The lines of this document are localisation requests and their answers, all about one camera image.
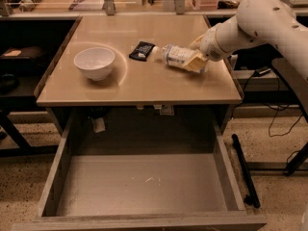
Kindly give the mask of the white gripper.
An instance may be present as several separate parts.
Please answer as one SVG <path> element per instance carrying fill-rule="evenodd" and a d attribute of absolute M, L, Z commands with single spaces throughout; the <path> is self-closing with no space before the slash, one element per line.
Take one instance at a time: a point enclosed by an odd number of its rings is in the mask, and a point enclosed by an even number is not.
<path fill-rule="evenodd" d="M 204 35 L 196 38 L 189 48 L 196 51 L 188 60 L 184 62 L 183 67 L 195 73 L 203 73 L 208 59 L 214 62 L 225 59 L 228 54 L 218 45 L 217 27 L 210 28 Z"/>

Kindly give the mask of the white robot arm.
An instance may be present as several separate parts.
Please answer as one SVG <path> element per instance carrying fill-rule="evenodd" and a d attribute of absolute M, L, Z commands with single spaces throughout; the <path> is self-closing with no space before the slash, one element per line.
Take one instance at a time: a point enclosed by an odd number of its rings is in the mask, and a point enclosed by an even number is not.
<path fill-rule="evenodd" d="M 308 28 L 280 0 L 243 0 L 234 16 L 208 29 L 190 48 L 217 62 L 238 50 L 265 43 L 274 47 L 304 80 L 308 78 Z"/>

